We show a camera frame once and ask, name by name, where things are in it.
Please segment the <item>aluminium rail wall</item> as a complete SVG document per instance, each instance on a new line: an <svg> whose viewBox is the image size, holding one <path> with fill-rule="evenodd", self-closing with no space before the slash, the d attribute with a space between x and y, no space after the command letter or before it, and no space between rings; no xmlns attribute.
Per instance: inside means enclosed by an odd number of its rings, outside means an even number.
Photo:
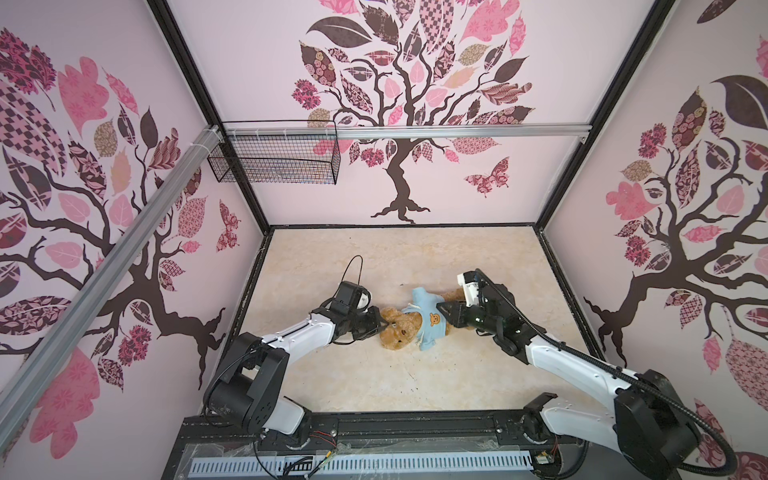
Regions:
<svg viewBox="0 0 768 480"><path fill-rule="evenodd" d="M453 126L322 126L307 127L276 122L259 124L233 122L224 124L232 137L253 135L295 137L320 136L339 140L355 139L416 139L416 138L513 138L513 137L577 137L586 138L592 127L578 123L518 124L518 125L453 125Z"/></svg>
<svg viewBox="0 0 768 480"><path fill-rule="evenodd" d="M6 448L63 367L87 328L157 230L196 169L223 140L223 129L204 128L181 157L181 164L142 209L104 264L77 293L62 318L21 365L1 392L1 447Z"/></svg>

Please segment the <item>aluminium rail back wall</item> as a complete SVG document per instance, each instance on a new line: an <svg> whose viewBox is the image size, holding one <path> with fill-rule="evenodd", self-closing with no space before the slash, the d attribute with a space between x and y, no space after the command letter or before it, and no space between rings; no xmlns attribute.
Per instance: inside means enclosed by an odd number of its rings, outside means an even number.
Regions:
<svg viewBox="0 0 768 480"><path fill-rule="evenodd" d="M416 139L416 138L513 138L513 137L577 137L586 138L592 127L578 123L518 124L518 125L453 125L453 126L322 126L307 127L276 122L259 124L233 122L224 124L232 137L253 135L295 137L320 136L339 140L355 139Z"/></svg>

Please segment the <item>aluminium rail left wall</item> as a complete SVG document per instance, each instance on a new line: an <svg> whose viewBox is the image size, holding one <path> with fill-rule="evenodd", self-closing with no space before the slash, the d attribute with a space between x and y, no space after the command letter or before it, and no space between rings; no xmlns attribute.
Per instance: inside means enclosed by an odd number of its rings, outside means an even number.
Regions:
<svg viewBox="0 0 768 480"><path fill-rule="evenodd" d="M62 318L21 365L1 392L1 447L6 448L63 367L87 328L157 230L196 169L223 140L223 129L204 128L181 157L181 164L142 209L104 264L77 293Z"/></svg>

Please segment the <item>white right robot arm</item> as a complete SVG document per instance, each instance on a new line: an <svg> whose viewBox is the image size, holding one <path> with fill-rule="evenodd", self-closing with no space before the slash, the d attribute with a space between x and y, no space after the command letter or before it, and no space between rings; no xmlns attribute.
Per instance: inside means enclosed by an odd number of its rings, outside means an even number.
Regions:
<svg viewBox="0 0 768 480"><path fill-rule="evenodd" d="M549 432L617 451L648 479L678 478L701 435L666 377L621 369L548 335L502 285L479 281L463 292L465 299L437 305L449 324L490 334L507 355L556 375L600 404L591 411L541 395L530 409Z"/></svg>

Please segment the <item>black table edge rail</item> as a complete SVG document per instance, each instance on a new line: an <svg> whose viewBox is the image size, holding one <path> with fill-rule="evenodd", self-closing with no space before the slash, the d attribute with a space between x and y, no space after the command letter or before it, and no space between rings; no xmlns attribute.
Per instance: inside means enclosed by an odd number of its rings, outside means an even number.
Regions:
<svg viewBox="0 0 768 480"><path fill-rule="evenodd" d="M331 475L315 479L608 479L638 478L620 454L571 436L530 437L521 410L311 413L293 436L247 434L225 422L188 417L162 473L187 479L194 458L526 451L531 471Z"/></svg>

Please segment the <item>tan plush teddy bear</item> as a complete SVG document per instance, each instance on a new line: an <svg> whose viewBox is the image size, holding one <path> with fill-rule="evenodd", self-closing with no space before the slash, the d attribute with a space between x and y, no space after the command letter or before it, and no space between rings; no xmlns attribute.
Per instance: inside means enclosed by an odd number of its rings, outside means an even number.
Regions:
<svg viewBox="0 0 768 480"><path fill-rule="evenodd" d="M464 301L461 289L450 291L441 296L446 301ZM418 314L405 314L403 312L405 308L397 310L394 307L386 307L380 311L382 318L388 325L379 334L379 338L382 346L388 350L401 350L411 344L417 345L416 334L421 327L422 320ZM450 333L451 328L452 326L448 324L447 335Z"/></svg>

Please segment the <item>light blue fleece hoodie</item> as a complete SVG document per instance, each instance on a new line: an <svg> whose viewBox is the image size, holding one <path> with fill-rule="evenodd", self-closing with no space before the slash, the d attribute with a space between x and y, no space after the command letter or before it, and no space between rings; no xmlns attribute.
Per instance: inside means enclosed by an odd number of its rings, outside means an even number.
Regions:
<svg viewBox="0 0 768 480"><path fill-rule="evenodd" d="M416 334L420 351L429 350L439 339L447 335L448 322L437 308L437 305L443 302L446 302L443 296L430 293L423 287L412 290L412 300L403 312L418 314L421 317L421 327Z"/></svg>

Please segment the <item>black left corner frame post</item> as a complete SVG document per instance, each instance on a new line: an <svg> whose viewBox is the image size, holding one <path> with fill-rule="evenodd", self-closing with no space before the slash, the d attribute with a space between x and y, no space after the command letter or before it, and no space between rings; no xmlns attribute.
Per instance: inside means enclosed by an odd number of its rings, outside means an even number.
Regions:
<svg viewBox="0 0 768 480"><path fill-rule="evenodd" d="M222 118L214 105L213 98L205 84L183 33L181 32L179 24L172 12L170 3L166 0L148 0L147 5L180 68L206 123L216 127L218 132L222 134L223 139L219 141L219 145L224 147L224 159L227 161L229 169L233 173L234 180L237 183L259 230L264 236L267 236L271 232L272 227L266 218L251 183L246 177L240 158L236 154L234 146L226 134Z"/></svg>

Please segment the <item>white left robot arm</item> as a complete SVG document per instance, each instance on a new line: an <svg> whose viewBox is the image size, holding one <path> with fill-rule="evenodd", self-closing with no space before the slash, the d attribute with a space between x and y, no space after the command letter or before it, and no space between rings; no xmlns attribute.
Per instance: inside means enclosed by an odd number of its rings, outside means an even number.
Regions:
<svg viewBox="0 0 768 480"><path fill-rule="evenodd" d="M306 409L281 394L289 367L349 335L366 340L386 329L364 287L342 281L334 295L297 324L259 337L246 332L232 342L203 396L203 411L248 434L295 435Z"/></svg>

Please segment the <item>black corner frame post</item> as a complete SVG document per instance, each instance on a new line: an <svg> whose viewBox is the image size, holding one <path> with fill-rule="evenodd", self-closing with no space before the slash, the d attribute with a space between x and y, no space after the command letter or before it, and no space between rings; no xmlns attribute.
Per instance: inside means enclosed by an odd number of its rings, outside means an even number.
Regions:
<svg viewBox="0 0 768 480"><path fill-rule="evenodd" d="M251 183L246 177L240 158L236 154L234 146L226 134L222 118L214 105L213 98L205 84L183 33L181 32L179 24L172 12L170 3L166 0L148 0L147 5L180 68L206 123L216 127L218 132L222 134L223 139L219 141L219 145L224 147L224 159L227 161L229 169L233 173L234 180L237 183L259 230L264 236L267 236L271 232L272 227L266 218Z"/></svg>
<svg viewBox="0 0 768 480"><path fill-rule="evenodd" d="M587 161L603 130L630 89L631 83L640 72L647 56L655 46L677 6L678 1L674 0L657 0L652 3L592 116L589 133L584 140L579 141L579 145L566 162L552 192L548 196L543 210L534 224L537 233L544 233L553 220L581 167Z"/></svg>

